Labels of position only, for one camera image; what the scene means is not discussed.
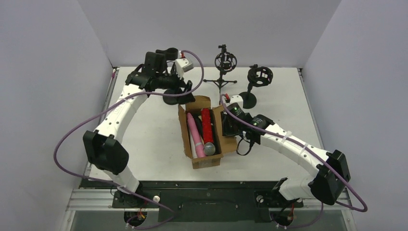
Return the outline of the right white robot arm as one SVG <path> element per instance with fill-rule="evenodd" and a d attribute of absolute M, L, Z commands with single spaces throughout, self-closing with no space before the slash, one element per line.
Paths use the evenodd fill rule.
<path fill-rule="evenodd" d="M 351 179 L 344 153 L 313 147 L 264 115 L 252 117 L 238 103 L 226 106 L 224 112 L 226 135 L 239 135 L 250 144 L 271 148 L 307 172 L 301 179 L 284 177 L 275 185 L 274 190 L 285 200 L 314 197 L 327 205 L 336 203 Z"/>

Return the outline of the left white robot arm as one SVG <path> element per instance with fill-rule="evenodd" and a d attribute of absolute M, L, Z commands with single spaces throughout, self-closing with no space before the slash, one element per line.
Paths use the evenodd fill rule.
<path fill-rule="evenodd" d="M 128 167 L 129 154 L 122 146 L 123 136 L 140 106 L 156 89 L 169 90 L 165 97 L 177 104 L 193 102 L 191 81 L 184 73 L 193 69 L 193 62 L 176 48 L 147 52 L 145 61 L 126 78 L 116 107 L 94 131 L 83 135 L 88 161 L 107 174 L 120 191 L 130 194 L 140 188 L 140 182 Z"/>

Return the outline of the red glitter microphone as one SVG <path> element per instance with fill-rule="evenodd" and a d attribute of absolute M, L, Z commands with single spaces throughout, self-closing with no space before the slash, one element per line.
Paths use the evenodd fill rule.
<path fill-rule="evenodd" d="M 214 145 L 214 138 L 212 133 L 210 110 L 208 108 L 202 109 L 201 117 L 204 134 L 204 153 L 207 156 L 211 156 L 215 154 L 216 147 Z"/>

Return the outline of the shock mount stand round base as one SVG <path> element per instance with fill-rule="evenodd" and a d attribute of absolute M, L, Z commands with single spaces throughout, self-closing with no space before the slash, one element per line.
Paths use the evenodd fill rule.
<path fill-rule="evenodd" d="M 243 99 L 244 109 L 251 109 L 255 107 L 257 103 L 256 96 L 251 92 L 253 87 L 259 88 L 268 86 L 273 80 L 273 72 L 271 69 L 265 66 L 259 66 L 254 64 L 250 66 L 248 71 L 247 80 L 248 86 L 247 91 L 241 92 L 239 96 Z"/>

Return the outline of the brown cardboard box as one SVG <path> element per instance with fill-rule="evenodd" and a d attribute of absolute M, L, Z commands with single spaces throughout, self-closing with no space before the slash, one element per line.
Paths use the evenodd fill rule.
<path fill-rule="evenodd" d="M 223 107 L 212 107 L 207 96 L 195 96 L 185 107 L 178 106 L 178 118 L 185 156 L 193 169 L 219 166 L 225 154 L 235 152 L 235 137 L 223 136 Z"/>

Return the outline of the clip mic stand round base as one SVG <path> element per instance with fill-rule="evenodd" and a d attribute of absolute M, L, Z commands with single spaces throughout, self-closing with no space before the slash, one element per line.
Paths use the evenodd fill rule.
<path fill-rule="evenodd" d="M 157 80 L 154 83 L 155 88 L 165 90 L 163 101 L 168 105 L 175 105 L 176 97 L 171 95 L 176 94 L 179 87 L 185 82 L 184 75 L 179 76 L 176 72 L 175 60 L 178 58 L 185 58 L 183 52 L 176 48 L 169 48 L 167 50 L 156 50 L 156 53 L 164 55 L 164 64 L 159 69 L 156 75 Z"/>

